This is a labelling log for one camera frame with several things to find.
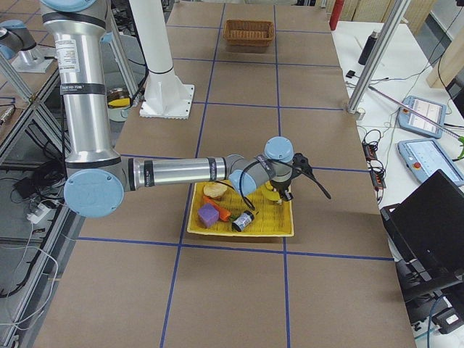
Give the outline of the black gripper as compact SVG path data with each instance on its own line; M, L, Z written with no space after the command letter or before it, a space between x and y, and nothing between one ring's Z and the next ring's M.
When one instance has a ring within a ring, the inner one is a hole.
M291 201L293 199L293 195L289 191L291 176L291 172L288 172L285 175L277 175L270 181L271 186L277 191L274 192L274 202L276 204L282 204L282 200Z

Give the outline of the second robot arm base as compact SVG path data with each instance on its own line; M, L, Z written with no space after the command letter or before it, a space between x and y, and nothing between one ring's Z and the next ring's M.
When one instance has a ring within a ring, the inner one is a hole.
M7 20L1 23L1 54L12 59L12 66L19 73L45 73L56 50L40 47L22 21Z

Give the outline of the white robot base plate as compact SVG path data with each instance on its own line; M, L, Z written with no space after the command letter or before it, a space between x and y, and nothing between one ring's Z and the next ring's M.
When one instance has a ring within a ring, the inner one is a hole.
M140 116L186 120L194 92L195 86L182 83L173 71L162 75L149 73Z

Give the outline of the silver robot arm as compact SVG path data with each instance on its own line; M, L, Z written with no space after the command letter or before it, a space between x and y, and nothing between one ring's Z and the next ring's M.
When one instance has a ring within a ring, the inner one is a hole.
M242 196L272 184L282 200L292 198L293 146L276 136L262 154L245 159L123 159L110 136L101 42L109 30L107 1L43 1L44 27L53 35L60 93L67 115L71 150L65 160L64 198L75 213L100 218L113 213L124 194L142 187L229 180Z

